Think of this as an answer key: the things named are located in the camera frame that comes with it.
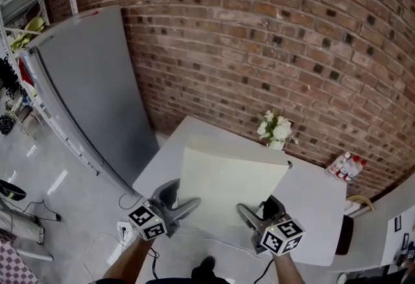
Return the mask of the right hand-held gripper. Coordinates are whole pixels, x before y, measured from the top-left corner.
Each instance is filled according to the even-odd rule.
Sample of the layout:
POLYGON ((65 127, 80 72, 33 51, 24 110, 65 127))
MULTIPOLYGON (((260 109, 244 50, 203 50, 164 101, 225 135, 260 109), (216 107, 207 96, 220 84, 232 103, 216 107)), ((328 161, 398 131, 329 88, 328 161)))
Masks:
POLYGON ((237 212, 246 225, 257 228, 252 237, 256 254, 270 252, 274 256, 281 256, 297 248, 305 234, 302 225, 286 215, 285 206, 274 195, 270 195, 261 206, 263 219, 267 221, 259 218, 245 204, 236 205, 237 212))

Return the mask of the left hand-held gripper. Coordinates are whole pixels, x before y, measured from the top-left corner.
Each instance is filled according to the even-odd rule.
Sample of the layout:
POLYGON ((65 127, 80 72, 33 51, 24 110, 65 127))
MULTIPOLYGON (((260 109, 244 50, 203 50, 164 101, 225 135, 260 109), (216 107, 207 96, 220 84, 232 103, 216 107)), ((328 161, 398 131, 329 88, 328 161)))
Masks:
POLYGON ((128 215, 132 229, 141 238, 171 237, 178 230, 177 221, 188 217, 201 204, 200 198, 191 198, 177 205, 179 186, 179 178, 164 183, 155 189, 152 200, 145 200, 128 215))

